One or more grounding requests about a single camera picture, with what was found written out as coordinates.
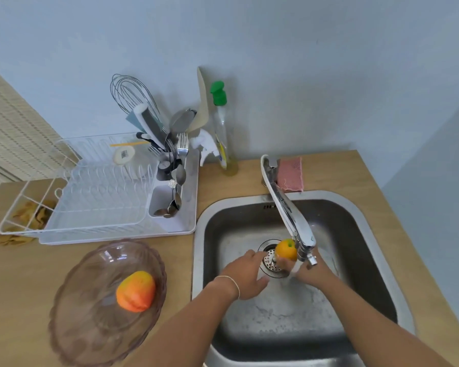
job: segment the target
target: kitchen sink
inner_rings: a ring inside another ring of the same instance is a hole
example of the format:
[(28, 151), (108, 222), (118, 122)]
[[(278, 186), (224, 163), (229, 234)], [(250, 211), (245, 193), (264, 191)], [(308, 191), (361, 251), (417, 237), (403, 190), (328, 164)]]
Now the kitchen sink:
[[(404, 296), (361, 211), (327, 191), (288, 193), (309, 222), (329, 266), (370, 305), (411, 333)], [(269, 251), (289, 233), (269, 195), (208, 207), (194, 238), (192, 297), (247, 250)], [(263, 292), (234, 302), (208, 352), (208, 367), (363, 366), (331, 304), (318, 289), (262, 263)]]

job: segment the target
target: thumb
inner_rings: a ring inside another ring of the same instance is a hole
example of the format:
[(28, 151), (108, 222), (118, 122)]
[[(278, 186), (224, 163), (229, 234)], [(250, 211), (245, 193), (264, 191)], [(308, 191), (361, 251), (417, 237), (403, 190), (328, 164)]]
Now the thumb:
[(257, 289), (258, 293), (260, 294), (265, 287), (269, 284), (270, 278), (267, 276), (264, 276), (260, 279), (257, 280)]
[(291, 271), (294, 268), (294, 261), (289, 260), (285, 257), (278, 257), (277, 258), (277, 265), (279, 268), (286, 270), (286, 271)]

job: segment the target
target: beige woven curtain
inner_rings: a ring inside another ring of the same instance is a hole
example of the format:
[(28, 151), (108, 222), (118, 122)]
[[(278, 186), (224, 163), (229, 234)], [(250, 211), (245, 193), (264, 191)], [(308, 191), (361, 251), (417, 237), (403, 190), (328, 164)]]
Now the beige woven curtain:
[(47, 178), (57, 168), (44, 155), (60, 136), (0, 76), (0, 183)]

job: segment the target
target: dish rack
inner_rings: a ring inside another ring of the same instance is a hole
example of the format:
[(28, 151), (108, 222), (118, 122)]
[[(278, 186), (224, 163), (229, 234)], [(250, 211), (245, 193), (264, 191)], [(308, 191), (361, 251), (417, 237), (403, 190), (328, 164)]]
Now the dish rack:
[[(42, 244), (61, 245), (192, 233), (199, 151), (190, 149), (182, 157), (187, 174), (180, 187), (182, 205), (175, 216), (165, 218), (154, 216), (154, 212), (168, 206), (172, 190), (168, 181), (157, 175), (159, 160), (148, 150), (149, 143), (136, 146), (147, 160), (137, 170), (112, 161), (116, 148), (111, 144), (136, 140), (136, 135), (129, 133), (56, 142), (39, 162), (50, 165), (53, 160), (57, 168), (51, 169), (50, 179), (38, 180), (44, 176), (37, 175), (25, 184), (0, 223), (0, 234), (32, 236)], [(57, 202), (55, 209), (49, 207), (49, 201)], [(27, 223), (14, 217), (17, 209), (31, 202), (35, 212)], [(43, 229), (34, 229), (31, 223), (40, 208), (48, 209), (51, 216)]]

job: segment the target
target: faucet spout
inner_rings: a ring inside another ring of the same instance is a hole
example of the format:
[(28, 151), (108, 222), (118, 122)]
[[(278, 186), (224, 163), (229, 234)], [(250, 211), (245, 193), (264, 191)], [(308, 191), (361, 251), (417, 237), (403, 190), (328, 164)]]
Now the faucet spout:
[(301, 262), (308, 260), (311, 265), (317, 264), (316, 257), (312, 254), (316, 240), (311, 227), (296, 205), (277, 185), (278, 160), (264, 154), (260, 159), (260, 166), (265, 185), (269, 189), (284, 225), (294, 240), (298, 250), (298, 260)]

